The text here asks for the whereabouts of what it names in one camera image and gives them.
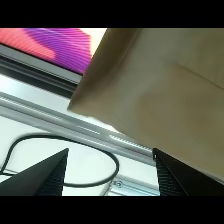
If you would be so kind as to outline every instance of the colorful screen display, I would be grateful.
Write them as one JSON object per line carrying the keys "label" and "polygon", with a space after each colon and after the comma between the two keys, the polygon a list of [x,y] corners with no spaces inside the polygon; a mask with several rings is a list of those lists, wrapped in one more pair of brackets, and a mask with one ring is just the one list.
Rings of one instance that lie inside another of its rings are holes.
{"label": "colorful screen display", "polygon": [[106,28],[0,28],[0,43],[83,74]]}

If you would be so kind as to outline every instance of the cable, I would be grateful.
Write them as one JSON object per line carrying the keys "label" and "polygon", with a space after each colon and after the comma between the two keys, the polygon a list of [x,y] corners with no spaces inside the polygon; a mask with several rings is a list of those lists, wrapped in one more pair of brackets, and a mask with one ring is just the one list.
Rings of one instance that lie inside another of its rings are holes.
{"label": "cable", "polygon": [[73,143],[78,143],[80,145],[85,145],[85,146],[88,146],[88,147],[91,147],[91,148],[94,148],[95,150],[97,151],[100,151],[102,152],[103,154],[109,156],[115,163],[116,165],[116,169],[114,171],[114,173],[112,175],[110,175],[109,177],[105,178],[104,180],[101,180],[101,181],[97,181],[97,182],[94,182],[94,183],[88,183],[88,184],[73,184],[73,183],[64,183],[64,186],[65,187],[72,187],[72,188],[88,188],[88,187],[96,187],[96,186],[99,186],[99,185],[102,185],[102,184],[105,184],[105,183],[108,183],[110,181],[112,181],[114,179],[114,177],[118,174],[118,171],[119,171],[119,168],[120,168],[120,164],[119,164],[119,161],[117,159],[116,156],[114,156],[112,153],[109,153],[109,152],[105,152],[101,149],[97,149],[95,147],[92,147],[92,146],[89,146],[87,144],[83,144],[83,143],[80,143],[80,142],[77,142],[77,141],[74,141],[74,140],[71,140],[71,139],[68,139],[68,138],[65,138],[65,137],[61,137],[61,136],[57,136],[57,135],[50,135],[50,134],[30,134],[30,135],[26,135],[26,136],[23,136],[21,138],[18,138],[15,142],[13,142],[13,144],[10,146],[9,148],[9,151],[7,153],[7,156],[6,156],[6,159],[5,159],[5,162],[0,170],[0,175],[6,175],[6,176],[13,176],[15,174],[10,174],[10,173],[5,173],[4,170],[9,162],[9,159],[11,157],[11,154],[13,152],[13,149],[15,148],[15,146],[19,143],[19,142],[22,142],[24,140],[28,140],[28,139],[33,139],[33,138],[46,138],[46,139],[57,139],[57,140],[62,140],[62,141],[67,141],[67,142],[73,142]]}

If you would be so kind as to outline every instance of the white wall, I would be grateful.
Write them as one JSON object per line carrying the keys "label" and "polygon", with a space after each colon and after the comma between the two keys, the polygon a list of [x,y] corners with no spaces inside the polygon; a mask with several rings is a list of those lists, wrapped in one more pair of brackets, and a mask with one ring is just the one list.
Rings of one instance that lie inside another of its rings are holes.
{"label": "white wall", "polygon": [[[10,145],[24,134],[44,132],[40,129],[0,117],[0,164],[2,165]],[[65,182],[95,182],[110,175],[115,169],[113,161],[87,146],[50,139],[30,139],[19,143],[12,153],[7,168],[20,172],[39,161],[69,148]],[[158,188],[156,168],[117,156],[119,174]],[[63,195],[100,195],[104,185],[86,189],[64,188]]]}

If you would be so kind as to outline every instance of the brown paper bag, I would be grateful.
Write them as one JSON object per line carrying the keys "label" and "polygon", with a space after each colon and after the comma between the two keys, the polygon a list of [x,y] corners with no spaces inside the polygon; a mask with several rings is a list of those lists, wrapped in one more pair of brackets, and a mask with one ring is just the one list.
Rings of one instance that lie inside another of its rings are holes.
{"label": "brown paper bag", "polygon": [[108,29],[69,110],[224,179],[224,29]]}

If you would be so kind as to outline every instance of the wire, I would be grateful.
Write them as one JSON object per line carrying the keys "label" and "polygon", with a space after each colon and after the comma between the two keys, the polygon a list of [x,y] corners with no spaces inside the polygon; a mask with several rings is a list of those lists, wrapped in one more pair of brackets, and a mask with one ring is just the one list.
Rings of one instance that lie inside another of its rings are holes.
{"label": "wire", "polygon": [[118,174],[119,172],[119,168],[120,168],[120,164],[119,164],[119,161],[117,159],[117,157],[115,155],[113,155],[112,153],[109,153],[109,152],[105,152],[101,149],[97,149],[95,147],[92,147],[92,146],[89,146],[87,144],[83,144],[83,143],[80,143],[80,142],[77,142],[77,141],[74,141],[74,140],[71,140],[71,139],[68,139],[68,138],[65,138],[65,137],[61,137],[61,136],[57,136],[57,135],[50,135],[50,134],[30,134],[30,135],[26,135],[26,136],[23,136],[23,137],[20,137],[18,138],[15,142],[12,143],[12,145],[10,146],[9,148],[9,151],[7,153],[7,156],[6,156],[6,159],[5,159],[5,162],[0,170],[0,175],[6,175],[6,176],[14,176],[15,174],[11,174],[11,173],[6,173],[4,172],[5,169],[6,169],[6,166],[10,160],[10,157],[11,157],[11,154],[15,148],[15,146],[22,142],[22,141],[25,141],[25,140],[28,140],[28,139],[34,139],[34,138],[46,138],[46,139],[57,139],[57,140],[62,140],[62,141],[67,141],[67,142],[73,142],[73,143],[78,143],[80,145],[85,145],[85,146],[88,146],[88,147],[91,147],[91,148],[94,148],[95,150],[97,151],[100,151],[102,152],[103,154],[109,156],[115,163],[116,165],[116,169],[115,171],[113,172],[112,175],[110,175],[109,177],[101,180],[101,181],[97,181],[97,182],[94,182],[94,183],[87,183],[87,184],[73,184],[73,183],[64,183],[63,186],[65,187],[72,187],[72,188],[88,188],[88,187],[96,187],[96,186],[99,186],[99,185],[102,185],[102,184],[105,184],[105,183],[108,183],[110,181],[112,181],[114,179],[114,177]]}

